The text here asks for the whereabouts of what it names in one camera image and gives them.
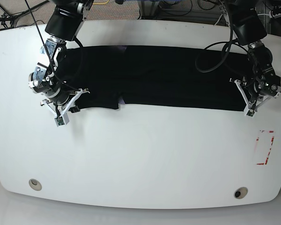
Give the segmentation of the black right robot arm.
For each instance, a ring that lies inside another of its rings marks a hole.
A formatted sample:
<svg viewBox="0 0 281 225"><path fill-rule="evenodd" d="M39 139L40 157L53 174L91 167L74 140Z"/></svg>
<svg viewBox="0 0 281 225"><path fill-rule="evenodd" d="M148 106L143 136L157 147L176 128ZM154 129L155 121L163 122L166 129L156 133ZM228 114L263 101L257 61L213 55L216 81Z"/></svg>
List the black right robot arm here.
<svg viewBox="0 0 281 225"><path fill-rule="evenodd" d="M93 5L91 0L55 0L54 12L45 28L50 36L42 41L40 53L43 58L38 62L34 72L29 75L28 86L34 93L40 93L46 98L40 105L45 106L53 114L57 126L66 125L69 122L68 112L76 113L80 109L76 101L88 89L78 89L71 86L71 82L81 72L82 64L79 64L72 75L58 75L59 63L66 56L68 41L74 41L83 57L84 49L78 40L77 34L87 18Z"/></svg>

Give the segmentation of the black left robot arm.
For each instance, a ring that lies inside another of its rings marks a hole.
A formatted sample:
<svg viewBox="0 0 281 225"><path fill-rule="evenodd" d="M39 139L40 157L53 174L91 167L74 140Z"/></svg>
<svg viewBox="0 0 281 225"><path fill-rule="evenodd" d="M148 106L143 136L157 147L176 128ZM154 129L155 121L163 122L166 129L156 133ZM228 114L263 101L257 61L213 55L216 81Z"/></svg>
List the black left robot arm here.
<svg viewBox="0 0 281 225"><path fill-rule="evenodd" d="M262 42L267 32L255 10L256 0L219 0L217 4L230 28L229 41L223 43L222 59L214 67L201 69L198 64L195 66L201 73L212 72L226 63L232 45L247 46L253 74L241 74L241 80L231 79L231 82L237 86L246 103L244 114L253 117L262 105L281 94L281 77L272 66L271 51Z"/></svg>

